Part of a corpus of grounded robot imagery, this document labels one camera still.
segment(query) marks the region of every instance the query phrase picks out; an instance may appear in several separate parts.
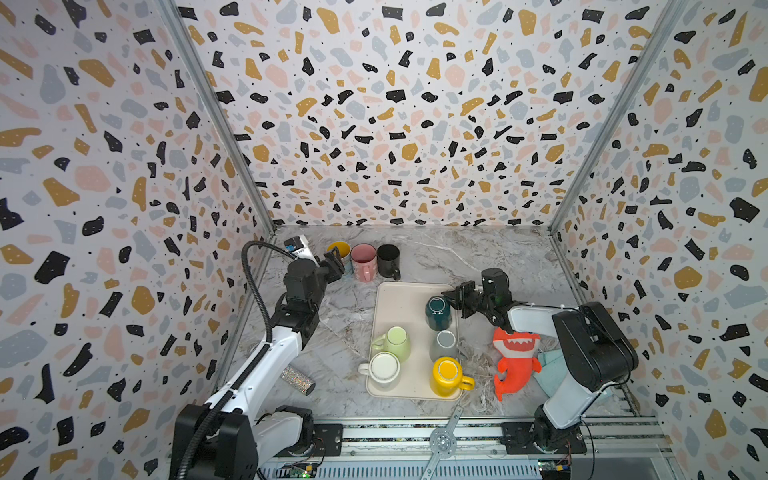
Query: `terrazzo wall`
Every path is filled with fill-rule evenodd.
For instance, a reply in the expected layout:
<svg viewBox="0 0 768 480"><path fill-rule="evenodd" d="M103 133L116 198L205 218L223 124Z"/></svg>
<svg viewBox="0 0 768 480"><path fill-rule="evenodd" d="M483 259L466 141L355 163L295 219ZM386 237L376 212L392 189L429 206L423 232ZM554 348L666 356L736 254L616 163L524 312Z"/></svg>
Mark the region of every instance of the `terrazzo wall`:
<svg viewBox="0 0 768 480"><path fill-rule="evenodd" d="M180 0L275 223L549 223L665 2Z"/></svg>
<svg viewBox="0 0 768 480"><path fill-rule="evenodd" d="M690 3L556 234L688 478L768 478L767 8Z"/></svg>
<svg viewBox="0 0 768 480"><path fill-rule="evenodd" d="M159 478L261 226L154 4L0 14L0 477Z"/></svg>

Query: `tray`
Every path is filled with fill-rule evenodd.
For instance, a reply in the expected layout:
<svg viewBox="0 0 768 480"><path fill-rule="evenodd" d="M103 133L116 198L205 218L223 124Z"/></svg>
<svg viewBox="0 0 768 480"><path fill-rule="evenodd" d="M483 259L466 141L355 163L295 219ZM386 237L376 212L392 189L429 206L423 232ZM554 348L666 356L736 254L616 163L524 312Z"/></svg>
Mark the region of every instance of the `tray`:
<svg viewBox="0 0 768 480"><path fill-rule="evenodd" d="M384 282L379 285L371 343L377 336L399 325L406 329L411 339L411 356L400 365L400 380L394 389L381 390L370 377L366 377L366 390L372 396L448 402L462 396L464 391L461 389L456 389L449 397L437 396L429 387L433 365L429 358L429 346L437 332L427 325L424 307L430 296L446 290L453 290L453 287L444 283ZM458 342L458 312L451 309L451 316L453 321L449 330L456 335ZM372 350L369 358L378 352L380 350Z"/></svg>

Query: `gray marble surface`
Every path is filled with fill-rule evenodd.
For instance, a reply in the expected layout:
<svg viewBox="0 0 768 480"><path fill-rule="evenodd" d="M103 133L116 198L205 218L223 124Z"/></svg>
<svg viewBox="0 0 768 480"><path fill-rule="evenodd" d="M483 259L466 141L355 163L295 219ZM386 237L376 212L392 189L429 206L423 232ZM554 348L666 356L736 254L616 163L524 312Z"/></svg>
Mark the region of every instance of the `gray marble surface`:
<svg viewBox="0 0 768 480"><path fill-rule="evenodd" d="M516 300L548 305L574 305L575 300L560 268L550 240L536 230L508 227L281 227L276 244L306 235L313 252L320 255L336 240L354 246L371 243L397 245L401 252L402 281L447 283L466 280L480 283L481 270L499 267L509 275ZM283 275L288 259L273 254L260 284L270 314L285 291ZM264 405L273 411L281 405L312 409L317 416L448 416L452 402L384 399L368 394L365 377L357 372L368 361L376 289L384 279L359 283L345 277L328 285L320 310L320 324L306 348L292 365L309 375L315 391L303 396L279 380ZM495 397L493 376L501 354L492 346L494 327L480 314L460 321L460 350L465 374L475 378L475 390L462 397L465 415L528 416L547 396L531 381L503 402ZM235 352L230 374L245 362L263 336L258 308L251 311ZM543 341L544 349L555 341ZM622 414L620 402L608 397L592 407L592 415Z"/></svg>

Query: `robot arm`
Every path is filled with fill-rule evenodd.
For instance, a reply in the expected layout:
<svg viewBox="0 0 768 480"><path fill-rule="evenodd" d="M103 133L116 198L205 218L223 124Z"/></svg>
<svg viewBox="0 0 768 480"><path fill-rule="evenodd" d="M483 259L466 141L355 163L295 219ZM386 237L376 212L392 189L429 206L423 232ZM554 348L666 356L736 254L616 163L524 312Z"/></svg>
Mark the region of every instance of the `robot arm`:
<svg viewBox="0 0 768 480"><path fill-rule="evenodd" d="M283 278L286 302L269 320L272 342L262 342L234 376L202 406L187 405L174 426L170 478L200 480L252 478L256 469L278 452L298 453L312 445L313 420L307 409L280 407L266 419L258 412L283 370L309 342L319 323L319 307L328 283L341 278L344 267L338 252L320 260L312 255L302 235L285 242L296 257ZM223 406L215 412L211 406ZM190 443L209 415L215 415L199 445ZM183 457L194 456L184 468Z"/></svg>
<svg viewBox="0 0 768 480"><path fill-rule="evenodd" d="M508 333L538 333L560 342L568 374L535 414L534 440L544 450L556 449L602 391L637 368L637 353L599 302L578 308L525 305L512 299L509 279L498 268L482 271L482 291L469 281L443 295L462 318L478 312Z"/></svg>

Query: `yellow mug handle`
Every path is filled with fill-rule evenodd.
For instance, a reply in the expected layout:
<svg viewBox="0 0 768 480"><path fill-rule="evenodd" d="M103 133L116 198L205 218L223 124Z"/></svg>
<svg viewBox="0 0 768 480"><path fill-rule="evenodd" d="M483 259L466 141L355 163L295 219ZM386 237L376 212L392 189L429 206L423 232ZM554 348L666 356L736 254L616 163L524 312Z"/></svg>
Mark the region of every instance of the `yellow mug handle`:
<svg viewBox="0 0 768 480"><path fill-rule="evenodd" d="M378 336L373 342L371 342L371 348L374 350L384 350L384 344L386 343L386 333L384 333L381 336Z"/></svg>
<svg viewBox="0 0 768 480"><path fill-rule="evenodd" d="M468 376L462 377L462 382L458 384L458 387L468 392L475 389L475 379L471 379Z"/></svg>

